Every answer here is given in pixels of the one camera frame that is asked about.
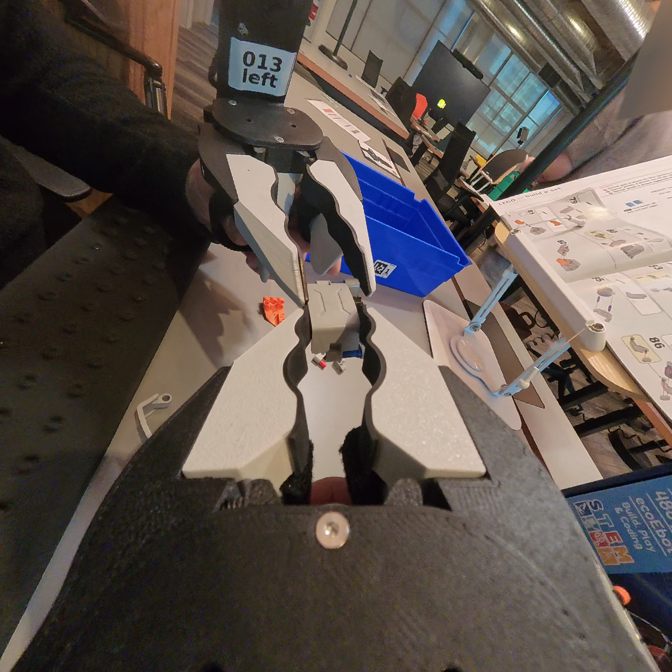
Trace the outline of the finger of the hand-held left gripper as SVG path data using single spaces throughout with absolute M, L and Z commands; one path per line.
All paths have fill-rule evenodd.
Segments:
M 362 197 L 334 161 L 316 160 L 300 183 L 300 220 L 310 224 L 319 214 L 364 295 L 371 296 L 376 277 Z
M 288 233 L 299 175 L 277 173 L 250 155 L 226 158 L 238 196 L 235 223 L 255 253 L 262 281 L 272 277 L 280 286 L 304 286 L 300 252 Z

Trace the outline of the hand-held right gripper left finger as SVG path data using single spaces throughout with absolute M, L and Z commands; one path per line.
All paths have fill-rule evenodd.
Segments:
M 182 467 L 186 478 L 265 479 L 284 497 L 310 495 L 313 444 L 298 391 L 310 339 L 304 307 L 234 361 Z

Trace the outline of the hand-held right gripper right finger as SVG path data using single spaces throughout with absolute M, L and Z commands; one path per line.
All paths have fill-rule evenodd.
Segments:
M 402 478 L 480 478 L 486 468 L 433 358 L 376 309 L 363 305 L 362 371 L 370 468 L 386 486 Z

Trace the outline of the person's left forearm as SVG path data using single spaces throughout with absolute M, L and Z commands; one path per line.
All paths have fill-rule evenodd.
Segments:
M 37 1 L 1 2 L 1 135 L 127 206 L 197 223 L 196 136 L 80 54 Z

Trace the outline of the blue plastic bin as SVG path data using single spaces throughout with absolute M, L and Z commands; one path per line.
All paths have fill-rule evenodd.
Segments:
M 470 264 L 426 200 L 346 155 L 359 181 L 377 284 L 425 297 Z

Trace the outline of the white book stand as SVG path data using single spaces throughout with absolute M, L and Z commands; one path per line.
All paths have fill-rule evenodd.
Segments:
M 498 299 L 516 279 L 517 270 L 526 272 L 548 298 L 559 304 L 560 314 L 565 317 L 568 327 L 555 345 L 507 383 L 491 341 L 484 332 L 484 324 Z M 522 426 L 514 394 L 530 389 L 533 379 L 569 347 L 578 344 L 580 338 L 594 351 L 602 350 L 606 344 L 606 320 L 581 301 L 571 298 L 567 286 L 542 259 L 529 259 L 517 269 L 508 267 L 503 279 L 469 321 L 430 300 L 424 301 L 423 310 L 436 363 L 448 367 L 514 430 Z

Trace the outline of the grey curved toy part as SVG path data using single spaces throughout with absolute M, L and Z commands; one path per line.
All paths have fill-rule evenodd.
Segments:
M 152 397 L 143 400 L 136 406 L 134 417 L 140 441 L 147 441 L 153 435 L 153 432 L 147 423 L 148 416 L 157 410 L 168 408 L 168 406 L 170 406 L 172 403 L 172 399 L 172 395 L 165 392 L 161 394 L 155 394 Z

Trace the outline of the black office chair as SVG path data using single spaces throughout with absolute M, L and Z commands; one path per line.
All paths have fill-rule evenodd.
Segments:
M 130 46 L 119 1 L 60 1 L 64 20 L 144 70 L 145 104 L 168 118 L 163 68 L 150 56 Z

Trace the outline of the black monitor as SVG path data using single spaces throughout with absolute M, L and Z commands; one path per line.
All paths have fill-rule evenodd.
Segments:
M 413 86 L 428 103 L 428 114 L 435 121 L 451 126 L 467 124 L 490 93 L 490 88 L 452 55 L 442 42 L 436 42 Z

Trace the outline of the black foam pad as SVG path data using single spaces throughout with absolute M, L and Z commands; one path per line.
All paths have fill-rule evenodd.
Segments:
M 108 200 L 1 290 L 1 650 L 208 247 Z

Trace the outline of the blue robot kit box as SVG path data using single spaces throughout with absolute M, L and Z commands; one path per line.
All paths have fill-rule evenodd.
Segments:
M 671 572 L 671 464 L 563 494 L 608 573 Z

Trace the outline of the open instruction booklet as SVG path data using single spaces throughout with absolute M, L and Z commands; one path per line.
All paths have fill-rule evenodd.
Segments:
M 671 418 L 671 156 L 493 204 L 550 315 Z

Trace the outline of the black ceiling pole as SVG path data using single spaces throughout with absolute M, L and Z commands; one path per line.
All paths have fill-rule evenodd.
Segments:
M 531 188 L 535 182 L 542 185 L 554 183 L 572 172 L 572 163 L 567 156 L 567 148 L 625 88 L 639 53 L 640 50 L 637 50 L 609 80 L 609 83 L 542 150 L 541 154 L 501 194 L 499 203 L 521 194 L 525 189 Z

